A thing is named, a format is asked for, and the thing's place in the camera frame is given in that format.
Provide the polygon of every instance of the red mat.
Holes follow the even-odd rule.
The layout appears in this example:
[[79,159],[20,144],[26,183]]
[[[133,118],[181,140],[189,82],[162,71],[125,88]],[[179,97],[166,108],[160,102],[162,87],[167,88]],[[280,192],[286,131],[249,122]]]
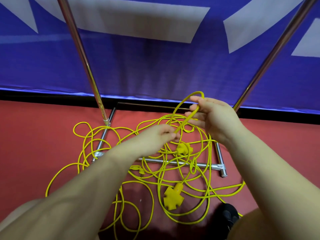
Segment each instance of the red mat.
[[[19,205],[44,197],[48,183],[58,170],[69,163],[77,161],[82,149],[83,139],[75,136],[72,132],[72,128],[76,123],[86,121],[92,127],[101,126],[103,123],[99,109],[95,108],[0,101],[0,111],[0,145],[2,152],[2,165],[0,167],[1,221]],[[163,113],[118,110],[115,113],[112,126],[135,129],[139,122],[156,119],[163,115]],[[290,165],[320,187],[319,125],[249,119],[242,119],[242,122]],[[77,128],[77,132],[85,135],[88,132],[88,128],[85,125],[81,125]],[[121,132],[122,136],[126,134],[126,131]],[[191,134],[187,135],[187,137],[188,140],[194,141],[198,138],[198,135]],[[111,145],[117,142],[113,133],[108,133],[107,141]],[[221,149],[228,177],[221,178],[219,176],[220,173],[214,171],[211,185],[215,188],[241,182],[241,176],[229,153],[223,146]],[[51,192],[74,177],[76,172],[76,167],[70,167],[63,171],[53,183]],[[177,179],[179,178],[177,173],[167,173],[167,178]],[[203,187],[203,182],[199,180],[192,185],[201,188]],[[155,196],[155,207],[154,216],[148,230],[155,230],[160,232],[162,237],[169,238],[185,235],[190,231],[197,233],[199,229],[205,226],[205,220],[191,227],[181,226],[171,221],[157,202],[156,188],[152,187],[152,190]],[[149,219],[151,209],[151,197],[147,189],[143,185],[128,184],[124,187],[124,196],[126,200],[138,206],[142,224],[145,224]],[[224,198],[224,200],[234,205],[242,214],[257,207],[246,186],[239,194]],[[181,213],[185,212],[192,209],[198,202],[197,199],[186,196],[182,206],[177,210]],[[206,219],[210,218],[209,216],[219,202],[216,198],[210,200],[210,213]],[[194,214],[179,220],[193,221],[203,214],[204,209],[205,204]],[[136,228],[137,213],[130,206],[126,208],[123,218],[128,227]]]

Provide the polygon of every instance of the person's right hand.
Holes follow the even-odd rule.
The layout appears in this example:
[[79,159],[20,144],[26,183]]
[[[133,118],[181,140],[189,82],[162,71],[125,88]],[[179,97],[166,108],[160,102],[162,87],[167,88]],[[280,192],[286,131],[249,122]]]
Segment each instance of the person's right hand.
[[[205,129],[213,140],[226,145],[234,136],[246,130],[229,104],[209,97],[203,99],[199,96],[191,96],[190,100],[198,103],[200,108],[193,117],[198,120],[191,119],[188,122]],[[191,111],[196,108],[197,104],[190,106]]]

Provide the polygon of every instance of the tangled yellow cord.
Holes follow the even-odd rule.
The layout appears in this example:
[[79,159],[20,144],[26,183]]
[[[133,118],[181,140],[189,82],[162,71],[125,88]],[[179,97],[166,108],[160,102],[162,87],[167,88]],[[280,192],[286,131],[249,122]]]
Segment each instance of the tangled yellow cord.
[[[78,169],[78,173],[81,172],[81,168],[80,166],[82,166],[82,170],[85,169],[85,167],[88,167],[90,166],[90,164],[88,163],[87,159],[89,156],[94,156],[94,153],[97,152],[97,151],[102,151],[102,150],[109,150],[111,149],[111,145],[105,141],[105,140],[102,140],[100,138],[94,138],[94,136],[96,136],[100,131],[104,130],[104,129],[108,129],[108,130],[111,130],[111,131],[114,131],[114,133],[117,135],[119,141],[117,143],[120,144],[124,139],[126,139],[127,137],[129,137],[130,135],[138,135],[139,134],[139,131],[151,126],[151,125],[154,125],[154,124],[157,124],[159,125],[163,120],[167,120],[166,124],[169,124],[171,126],[174,126],[176,127],[176,133],[178,131],[180,131],[181,133],[181,137],[180,137],[180,140],[179,140],[179,143],[175,143],[175,142],[170,142],[171,144],[180,144],[180,143],[183,143],[185,145],[190,145],[190,144],[195,144],[195,143],[201,143],[201,150],[196,152],[196,153],[188,153],[187,155],[181,155],[181,154],[178,154],[177,151],[172,151],[168,145],[168,143],[166,143],[164,145],[164,148],[160,149],[159,153],[160,155],[157,156],[157,157],[152,157],[150,156],[150,158],[162,158],[163,159],[163,163],[162,165],[160,166],[160,169],[157,170],[157,171],[152,171],[149,167],[149,165],[147,164],[147,162],[145,161],[145,158],[143,158],[142,160],[142,164],[141,166],[140,165],[133,165],[130,167],[130,170],[139,170],[140,174],[149,174],[149,176],[146,176],[146,177],[139,177],[139,176],[136,176],[135,174],[133,174],[130,170],[128,171],[128,173],[134,177],[136,180],[131,180],[131,181],[126,181],[126,182],[123,182],[122,184],[127,184],[127,183],[140,183],[140,184],[143,184],[144,186],[146,186],[146,188],[149,190],[150,192],[150,195],[151,195],[151,198],[152,198],[152,209],[151,209],[151,214],[150,214],[150,218],[148,220],[148,222],[146,223],[145,226],[141,226],[141,214],[140,214],[140,211],[138,209],[138,207],[133,204],[132,202],[129,202],[129,201],[125,201],[125,198],[123,196],[123,193],[122,193],[122,186],[120,187],[119,189],[119,193],[120,193],[120,196],[121,196],[121,199],[118,200],[118,194],[116,195],[115,197],[115,201],[113,202],[113,204],[115,204],[115,208],[114,208],[114,218],[113,218],[113,222],[107,226],[106,228],[104,229],[101,229],[100,231],[104,231],[108,228],[110,228],[111,226],[114,227],[114,236],[115,236],[115,239],[117,239],[117,234],[116,234],[116,228],[115,228],[115,223],[120,219],[120,222],[122,224],[122,226],[129,232],[134,232],[136,233],[135,234],[135,237],[134,239],[136,239],[136,237],[138,236],[138,233],[142,230],[145,230],[148,225],[150,224],[151,222],[151,219],[152,219],[152,215],[153,215],[153,211],[154,211],[154,197],[153,197],[153,193],[150,189],[150,187],[148,186],[148,184],[155,184],[157,185],[157,192],[158,192],[158,200],[159,200],[159,203],[164,211],[164,213],[171,219],[173,220],[174,222],[177,222],[177,223],[180,223],[180,224],[186,224],[186,225],[191,225],[191,224],[197,224],[199,222],[201,222],[207,215],[208,213],[208,210],[209,210],[209,206],[210,206],[210,198],[211,197],[217,197],[221,202],[225,203],[225,201],[222,200],[221,197],[229,197],[229,196],[234,196],[235,194],[237,194],[238,192],[240,192],[240,190],[243,188],[243,186],[245,185],[245,182],[243,181],[241,184],[236,184],[236,185],[230,185],[230,186],[225,186],[225,187],[219,187],[219,188],[212,188],[211,187],[211,169],[210,169],[210,165],[211,165],[211,157],[212,157],[212,143],[214,142],[213,139],[211,139],[211,136],[209,135],[209,137],[206,135],[206,133],[199,127],[197,126],[194,126],[190,123],[188,123],[188,120],[190,118],[192,118],[194,116],[194,114],[198,111],[199,109],[199,106],[197,107],[197,109],[195,111],[193,111],[188,117],[186,116],[183,116],[183,115],[179,115],[179,114],[175,114],[177,109],[181,106],[182,103],[184,103],[187,99],[190,98],[190,96],[193,96],[195,94],[200,94],[201,97],[203,98],[204,97],[204,94],[200,91],[198,92],[194,92],[192,94],[190,94],[188,97],[186,97],[177,107],[176,109],[174,110],[174,112],[172,114],[168,114],[168,115],[165,115],[165,116],[162,116],[161,118],[159,119],[154,119],[154,120],[147,120],[147,121],[143,121],[141,123],[139,123],[136,127],[136,130],[132,130],[130,128],[126,128],[126,127],[116,127],[116,128],[112,128],[112,127],[109,127],[109,126],[99,126],[99,127],[96,127],[94,129],[91,128],[90,124],[87,123],[87,122],[80,122],[78,124],[76,124],[73,128],[73,133],[76,135],[76,136],[79,136],[79,137],[82,137],[84,138],[83,140],[83,145],[82,145],[82,151],[79,155],[79,158],[78,158],[78,162],[75,162],[75,163],[71,163],[69,165],[66,165],[65,167],[63,167],[60,171],[57,172],[57,174],[52,178],[52,180],[50,181],[48,187],[47,187],[47,190],[46,190],[46,193],[45,193],[45,196],[47,197],[48,196],[48,192],[49,192],[49,189],[50,189],[50,186],[52,184],[52,182],[54,181],[54,179],[59,175],[59,173],[61,173],[64,169],[66,169],[67,167],[69,166],[72,166],[72,165],[77,165],[77,169]],[[142,128],[139,128],[142,124],[144,123],[147,123],[147,122],[151,122],[150,124],[142,127]],[[80,124],[87,124],[90,128],[90,131],[87,133],[86,136],[81,136],[81,135],[78,135],[76,132],[75,132],[75,128],[80,125]],[[191,126],[191,130],[187,130],[185,128],[185,125],[189,125]],[[125,137],[121,138],[117,132],[117,130],[119,129],[125,129],[125,130],[129,130],[130,133],[128,135],[126,135]],[[192,133],[195,131],[195,129],[198,130],[198,132],[200,133],[200,138],[201,140],[200,141],[194,141],[194,142],[183,142],[182,141],[182,135],[183,133]],[[93,142],[94,141],[103,141],[104,143],[106,143],[106,145],[108,147],[105,147],[105,148],[101,148],[99,150],[94,150],[93,149]],[[91,147],[91,152],[89,154],[86,155],[85,153],[85,149],[90,145]],[[204,152],[205,150],[208,150],[208,161],[207,161],[207,164],[206,164],[206,167],[201,170],[198,166],[197,166],[197,158],[201,155],[202,152]],[[168,155],[172,155],[174,158],[168,160]],[[176,167],[171,167],[171,168],[167,168],[167,165],[171,162],[171,161],[181,161],[183,162],[182,165],[179,165],[176,166]],[[181,171],[181,167],[185,166],[186,164],[189,164],[189,172],[188,174],[186,175],[186,177],[183,176],[182,174],[182,171]],[[164,179],[164,175],[165,175],[165,172],[166,171],[169,171],[169,170],[175,170],[175,169],[178,169],[180,175],[181,175],[181,178],[182,180],[181,181],[170,181],[170,180],[166,180]],[[209,178],[207,179],[206,176],[205,176],[205,172],[209,170]],[[194,176],[194,177],[190,177],[190,174],[192,175],[195,175],[197,172],[199,172],[199,175],[197,176]],[[155,177],[157,178],[157,182],[151,182],[151,181],[148,181],[147,179],[151,178],[151,177]],[[202,189],[197,189],[193,186],[191,186],[189,184],[190,181],[193,181],[193,180],[196,180],[198,178],[202,177],[205,181],[205,184],[206,184],[206,189],[205,190],[202,190]],[[171,187],[173,188],[172,185],[169,185],[169,184],[166,184],[166,183],[183,183],[185,185],[187,185],[190,189],[194,190],[194,191],[197,191],[197,192],[201,192],[203,194],[203,196],[198,196],[198,195],[194,195],[194,194],[191,194],[189,192],[186,192],[184,190],[182,190],[183,193],[185,193],[186,195],[189,195],[191,197],[194,197],[194,198],[199,198],[201,199],[200,202],[198,203],[197,206],[195,206],[192,210],[188,211],[188,212],[185,212],[185,213],[180,213],[180,214],[174,214],[170,211],[168,211],[163,203],[162,203],[162,199],[161,199],[161,193],[160,193],[160,190],[161,190],[161,186],[166,186],[166,187]],[[230,189],[230,188],[237,188],[238,189],[236,191],[234,191],[233,193],[230,193],[230,194],[217,194],[216,191],[218,190],[224,190],[224,189]],[[196,221],[192,221],[192,222],[181,222],[177,219],[175,219],[174,217],[180,217],[180,216],[184,216],[184,215],[188,215],[188,214],[191,214],[193,213],[194,211],[196,211],[201,205],[202,203],[207,200],[207,206],[206,206],[206,209],[205,209],[205,212],[204,214]],[[117,207],[118,207],[118,204],[121,204],[121,209],[120,209],[120,213],[119,215],[117,216]],[[125,204],[130,204],[132,205],[137,213],[138,213],[138,217],[139,217],[139,224],[138,224],[138,229],[136,230],[133,230],[133,229],[129,229],[123,222],[122,220],[122,213],[124,211],[124,208],[125,208]]]

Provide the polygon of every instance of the black shoe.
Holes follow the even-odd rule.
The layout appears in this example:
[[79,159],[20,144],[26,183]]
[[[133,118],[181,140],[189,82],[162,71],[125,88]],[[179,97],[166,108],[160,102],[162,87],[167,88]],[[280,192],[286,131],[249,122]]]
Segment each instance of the black shoe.
[[239,215],[235,207],[231,204],[218,206],[212,216],[212,221],[208,225],[207,236],[216,240],[225,240],[228,234],[239,219]]

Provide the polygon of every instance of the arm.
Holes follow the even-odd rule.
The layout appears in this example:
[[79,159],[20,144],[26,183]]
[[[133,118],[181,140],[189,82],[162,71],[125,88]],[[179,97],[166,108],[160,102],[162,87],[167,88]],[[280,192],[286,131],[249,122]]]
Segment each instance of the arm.
[[190,123],[226,146],[260,210],[278,232],[285,239],[318,239],[320,189],[246,129],[228,104],[195,96],[191,100],[199,103],[202,113]]
[[94,239],[132,163],[179,138],[153,126],[109,150],[60,189],[0,232],[0,239]]

